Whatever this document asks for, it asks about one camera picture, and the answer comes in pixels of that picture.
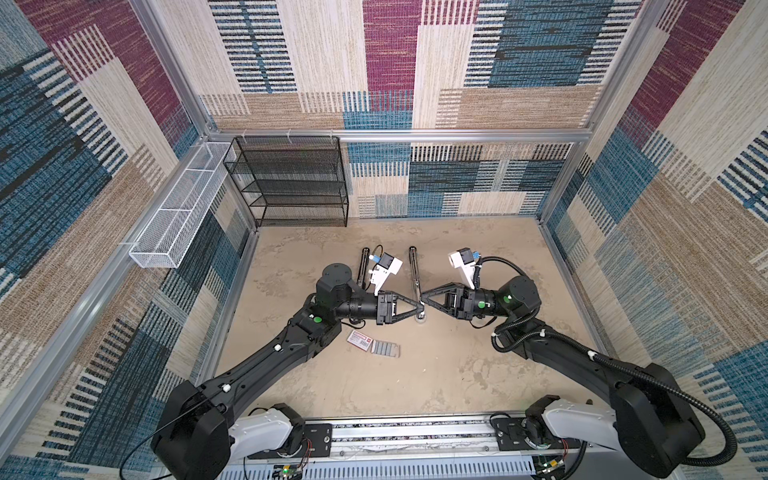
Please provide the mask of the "red staples box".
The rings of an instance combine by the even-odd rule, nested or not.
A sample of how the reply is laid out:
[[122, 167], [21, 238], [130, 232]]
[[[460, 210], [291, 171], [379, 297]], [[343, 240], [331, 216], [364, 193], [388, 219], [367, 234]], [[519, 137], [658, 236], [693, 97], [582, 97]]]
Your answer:
[[374, 339], [358, 330], [353, 330], [347, 337], [347, 342], [364, 352], [369, 352], [374, 344]]

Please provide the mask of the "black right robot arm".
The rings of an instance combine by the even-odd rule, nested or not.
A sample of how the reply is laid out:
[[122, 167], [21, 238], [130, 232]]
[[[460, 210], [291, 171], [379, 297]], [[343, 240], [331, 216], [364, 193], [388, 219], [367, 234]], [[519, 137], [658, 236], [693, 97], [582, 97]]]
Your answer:
[[666, 477], [681, 464], [701, 464], [692, 453], [705, 438], [696, 416], [704, 404], [683, 392], [665, 368], [614, 360], [538, 319], [541, 299], [531, 279], [516, 276], [496, 290], [451, 283], [421, 299], [459, 320], [503, 318], [492, 334], [497, 352], [554, 369], [606, 403], [601, 409], [544, 396], [526, 411], [531, 443], [588, 441], [623, 452], [655, 477]]

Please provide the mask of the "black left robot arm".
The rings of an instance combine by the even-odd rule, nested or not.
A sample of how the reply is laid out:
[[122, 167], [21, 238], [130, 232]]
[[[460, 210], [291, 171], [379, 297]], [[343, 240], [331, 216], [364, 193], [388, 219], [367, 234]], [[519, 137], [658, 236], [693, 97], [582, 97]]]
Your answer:
[[365, 291], [342, 263], [325, 267], [301, 308], [270, 342], [227, 372], [200, 385], [184, 381], [170, 393], [152, 452], [176, 479], [214, 479], [237, 455], [289, 453], [301, 444], [303, 421], [285, 404], [243, 415], [262, 393], [331, 344], [344, 320], [394, 324], [423, 311], [395, 292]]

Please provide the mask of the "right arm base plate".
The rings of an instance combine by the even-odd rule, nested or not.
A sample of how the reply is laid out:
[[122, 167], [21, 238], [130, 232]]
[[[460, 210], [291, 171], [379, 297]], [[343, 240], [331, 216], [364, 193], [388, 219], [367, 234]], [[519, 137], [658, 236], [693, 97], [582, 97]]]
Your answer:
[[580, 440], [556, 437], [541, 422], [529, 422], [525, 416], [497, 412], [488, 421], [500, 451], [577, 451], [581, 447]]

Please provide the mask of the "white staples tray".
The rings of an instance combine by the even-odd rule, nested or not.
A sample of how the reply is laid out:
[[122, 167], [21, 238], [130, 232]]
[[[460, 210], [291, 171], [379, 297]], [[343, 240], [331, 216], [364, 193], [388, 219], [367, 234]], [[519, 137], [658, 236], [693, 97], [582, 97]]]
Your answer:
[[373, 340], [370, 353], [373, 355], [379, 355], [389, 358], [399, 358], [401, 348], [398, 344], [387, 341]]

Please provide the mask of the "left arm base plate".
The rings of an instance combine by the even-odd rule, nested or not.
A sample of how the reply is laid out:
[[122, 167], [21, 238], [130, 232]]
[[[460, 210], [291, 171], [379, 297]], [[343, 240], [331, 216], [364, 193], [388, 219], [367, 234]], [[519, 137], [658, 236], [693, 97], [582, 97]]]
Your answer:
[[333, 440], [333, 425], [331, 423], [310, 423], [305, 424], [298, 440], [288, 440], [287, 447], [281, 447], [277, 451], [262, 451], [249, 455], [248, 460], [266, 460], [266, 459], [290, 459], [298, 461], [302, 459], [306, 452], [309, 452], [309, 458], [326, 458], [331, 454], [331, 444]]

